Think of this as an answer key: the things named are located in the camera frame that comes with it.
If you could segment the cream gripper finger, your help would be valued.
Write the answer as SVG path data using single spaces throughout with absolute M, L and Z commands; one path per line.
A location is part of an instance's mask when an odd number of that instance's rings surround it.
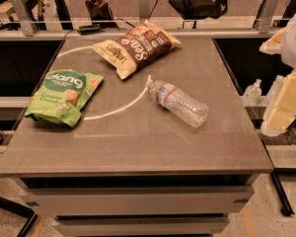
M 260 47 L 259 51 L 266 54 L 280 54 L 282 51 L 282 39 L 285 29 L 279 30 L 270 39 L 265 41 Z
M 296 119 L 296 69 L 284 77 L 274 103 L 267 103 L 260 131 L 266 136 L 278 136 Z

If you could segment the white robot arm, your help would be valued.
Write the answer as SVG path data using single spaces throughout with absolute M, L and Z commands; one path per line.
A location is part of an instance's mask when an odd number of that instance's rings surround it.
M 277 136 L 296 119 L 296 14 L 259 50 L 266 54 L 280 54 L 281 61 L 293 68 L 289 75 L 273 82 L 262 118 L 261 133 Z

